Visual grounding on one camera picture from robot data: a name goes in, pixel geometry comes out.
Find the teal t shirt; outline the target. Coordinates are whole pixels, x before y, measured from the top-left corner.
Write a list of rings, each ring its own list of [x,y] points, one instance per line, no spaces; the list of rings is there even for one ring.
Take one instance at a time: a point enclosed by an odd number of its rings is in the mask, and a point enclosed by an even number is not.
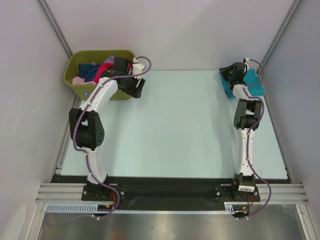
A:
[[[229,99],[234,99],[232,91],[229,89],[228,82],[224,79],[221,72],[219,72],[220,81],[223,87],[223,90]],[[254,69],[249,69],[244,76],[244,82],[248,85],[248,91],[253,97],[261,97],[264,95],[264,88],[260,83],[258,75]]]

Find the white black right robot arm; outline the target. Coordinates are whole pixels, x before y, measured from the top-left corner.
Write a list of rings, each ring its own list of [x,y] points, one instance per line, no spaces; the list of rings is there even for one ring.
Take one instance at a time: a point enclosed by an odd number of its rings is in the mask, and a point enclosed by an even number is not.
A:
[[[239,168],[234,175],[234,183],[230,188],[231,196],[242,201],[256,188],[258,174],[253,168],[253,142],[255,132],[264,116],[265,105],[261,97],[252,95],[250,87],[259,86],[260,80],[247,83],[245,79],[255,72],[250,68],[250,62],[258,63],[251,58],[245,58],[230,66],[219,69],[221,84],[226,96],[238,100],[234,114],[233,126],[239,134]]]

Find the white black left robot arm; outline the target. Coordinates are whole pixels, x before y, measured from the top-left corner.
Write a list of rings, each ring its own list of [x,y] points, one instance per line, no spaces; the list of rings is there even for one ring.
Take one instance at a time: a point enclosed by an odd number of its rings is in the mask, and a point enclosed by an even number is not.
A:
[[[113,63],[99,68],[95,80],[97,86],[89,98],[79,108],[69,111],[73,147],[83,153],[88,169],[87,180],[95,184],[93,194],[100,200],[110,196],[111,188],[104,184],[108,174],[101,158],[97,156],[97,148],[105,138],[99,111],[117,91],[139,99],[146,82],[142,75],[146,74],[151,66],[150,59],[144,56],[133,59],[115,57]]]

